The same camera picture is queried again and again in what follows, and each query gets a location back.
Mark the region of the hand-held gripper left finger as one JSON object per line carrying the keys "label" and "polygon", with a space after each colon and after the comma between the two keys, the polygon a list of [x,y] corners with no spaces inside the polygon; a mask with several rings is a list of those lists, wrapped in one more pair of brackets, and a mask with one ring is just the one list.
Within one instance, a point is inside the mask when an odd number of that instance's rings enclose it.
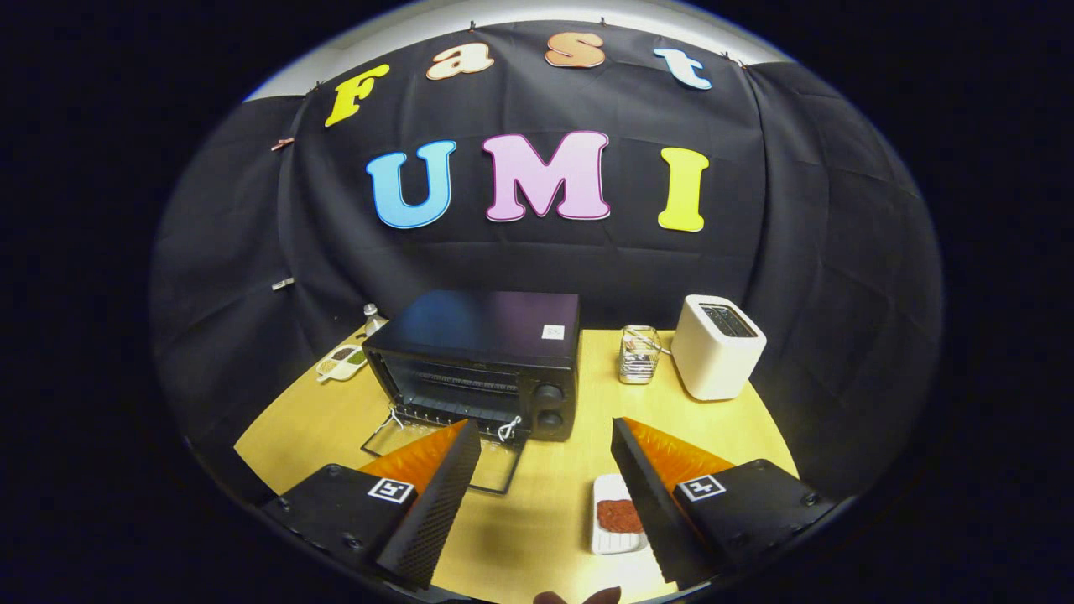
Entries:
{"label": "hand-held gripper left finger", "polygon": [[334,565],[427,589],[480,452],[478,428],[464,419],[361,469],[326,464],[262,513]]}

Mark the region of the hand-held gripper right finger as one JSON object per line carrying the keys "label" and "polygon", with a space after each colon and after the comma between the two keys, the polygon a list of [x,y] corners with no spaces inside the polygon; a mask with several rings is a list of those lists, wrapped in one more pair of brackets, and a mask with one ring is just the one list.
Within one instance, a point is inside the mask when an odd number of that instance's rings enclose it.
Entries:
{"label": "hand-held gripper right finger", "polygon": [[772,461],[732,464],[632,418],[611,452],[661,575],[685,590],[759,572],[837,510],[837,499]]}

